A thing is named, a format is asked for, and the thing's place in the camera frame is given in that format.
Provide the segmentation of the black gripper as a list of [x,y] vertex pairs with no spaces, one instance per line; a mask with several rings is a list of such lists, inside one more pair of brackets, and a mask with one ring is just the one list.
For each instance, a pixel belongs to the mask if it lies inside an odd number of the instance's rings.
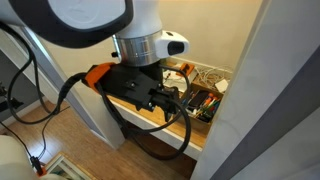
[[106,95],[133,104],[137,111],[141,109],[154,111],[156,106],[164,111],[165,121],[170,114],[176,114],[178,108],[174,101],[178,100],[178,92],[165,90],[163,75],[159,63],[143,67],[123,64],[112,65],[99,83]]

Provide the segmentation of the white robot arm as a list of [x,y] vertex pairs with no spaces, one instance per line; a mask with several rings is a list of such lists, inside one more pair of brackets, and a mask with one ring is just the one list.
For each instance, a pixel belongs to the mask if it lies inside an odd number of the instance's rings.
[[82,81],[103,97],[127,101],[138,110],[160,107],[166,115],[180,106],[164,90],[161,59],[188,51],[182,35],[162,28],[159,0],[0,0],[1,26],[27,27],[58,46],[86,48],[108,38],[114,42],[117,63],[93,66],[68,80],[58,100]]

